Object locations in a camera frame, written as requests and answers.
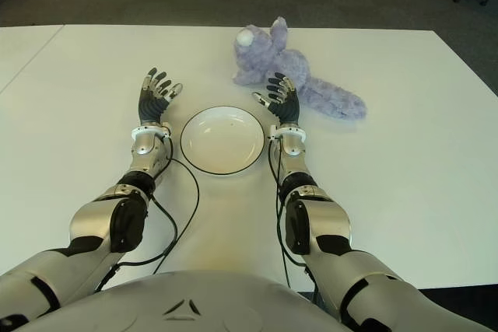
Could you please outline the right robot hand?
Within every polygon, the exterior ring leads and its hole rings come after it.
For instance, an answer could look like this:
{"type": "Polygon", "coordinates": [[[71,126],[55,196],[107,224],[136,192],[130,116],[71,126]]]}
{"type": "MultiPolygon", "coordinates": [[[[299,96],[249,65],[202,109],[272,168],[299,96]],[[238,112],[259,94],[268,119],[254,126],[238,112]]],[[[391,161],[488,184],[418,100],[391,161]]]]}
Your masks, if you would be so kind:
{"type": "Polygon", "coordinates": [[[253,92],[255,101],[279,119],[280,124],[298,124],[300,102],[293,81],[276,72],[268,79],[267,94],[253,92]]]}

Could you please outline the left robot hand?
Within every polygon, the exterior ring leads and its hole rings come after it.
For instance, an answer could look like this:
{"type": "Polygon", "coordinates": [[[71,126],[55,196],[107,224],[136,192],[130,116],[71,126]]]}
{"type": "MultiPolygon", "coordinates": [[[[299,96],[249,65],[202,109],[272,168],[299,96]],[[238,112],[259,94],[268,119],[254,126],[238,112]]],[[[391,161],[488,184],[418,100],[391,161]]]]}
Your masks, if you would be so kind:
{"type": "Polygon", "coordinates": [[[173,84],[170,79],[167,79],[166,72],[158,72],[157,68],[152,68],[143,79],[139,94],[140,124],[158,124],[163,113],[182,89],[181,83],[173,84]]]}

